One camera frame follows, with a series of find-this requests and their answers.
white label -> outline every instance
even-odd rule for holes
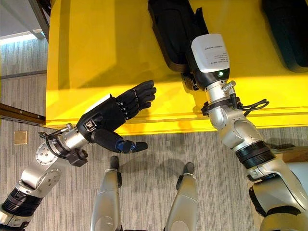
[[[192,41],[192,51],[198,68],[204,73],[230,68],[228,52],[220,34],[196,37]]]

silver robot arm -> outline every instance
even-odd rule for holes
[[[205,90],[210,103],[204,111],[247,169],[247,177],[257,181],[250,197],[259,214],[265,217],[261,231],[308,230],[308,196],[284,161],[275,158],[256,127],[234,108],[231,94],[235,82],[218,81]]]
[[[221,35],[196,37],[189,63],[207,102],[202,108],[218,130],[222,142],[232,149],[256,183],[249,190],[252,202],[264,216],[261,231],[308,230],[308,196],[284,161],[275,158],[256,127],[246,118],[250,111],[265,107],[265,99],[243,106],[229,78],[229,56]]]
[[[147,148],[147,143],[123,139],[114,132],[126,120],[151,106],[156,88],[152,80],[143,82],[118,97],[109,95],[89,109],[76,128],[66,128],[40,136],[45,142],[36,151],[35,161],[22,173],[21,179],[0,205],[0,230],[24,230],[42,199],[59,181],[64,168],[80,167],[88,154],[82,150],[89,143],[116,153],[134,153]]]
[[[36,159],[22,173],[6,201],[0,206],[0,229],[12,227],[23,230],[33,218],[42,199],[59,181],[67,165],[81,166],[87,162],[87,153],[80,148],[89,142],[68,125],[52,140],[42,143],[36,151]]]

robot leg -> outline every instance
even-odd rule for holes
[[[197,224],[197,183],[194,165],[188,162],[178,179],[177,196],[173,201],[165,231],[195,231]]]

gray carpet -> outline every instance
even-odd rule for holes
[[[6,79],[1,83],[2,103],[45,114],[45,75]],[[16,130],[28,131],[27,145],[13,145]],[[34,153],[42,142],[39,131],[51,130],[1,122],[0,202],[11,192],[23,169],[34,160]],[[266,141],[275,144],[308,146],[308,128],[263,129],[260,132]],[[176,195],[178,175],[184,164],[192,161],[196,165],[198,183],[197,230],[256,230],[244,168],[235,155],[222,145],[216,132],[126,138],[146,141],[149,149],[137,154],[119,155],[123,181],[120,189],[121,215],[125,229],[163,230]],[[27,230],[90,230],[96,193],[113,153],[98,145],[88,146],[86,150],[89,153],[88,163],[80,168],[66,168],[59,183],[35,212]]]

black padding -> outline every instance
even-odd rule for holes
[[[301,212],[298,208],[286,205],[286,206],[280,206],[280,207],[270,209],[267,213],[267,216],[271,214],[275,214],[275,213],[289,213],[289,214],[293,214],[297,216]]]
[[[258,141],[235,152],[246,169],[275,158],[264,141]]]
[[[259,213],[263,217],[266,217],[266,212],[264,211],[264,209],[260,205],[260,203],[259,203],[259,201],[258,201],[258,199],[257,199],[257,197],[255,195],[253,187],[250,187],[250,189],[249,189],[249,196],[250,196],[250,199],[251,199],[252,203],[255,206],[255,209],[256,209],[257,213]]]
[[[30,217],[33,215],[42,200],[43,198],[25,194],[14,188],[4,201],[2,208],[4,211],[17,216]]]
[[[25,231],[25,229],[23,227],[15,228],[0,224],[0,231]]]

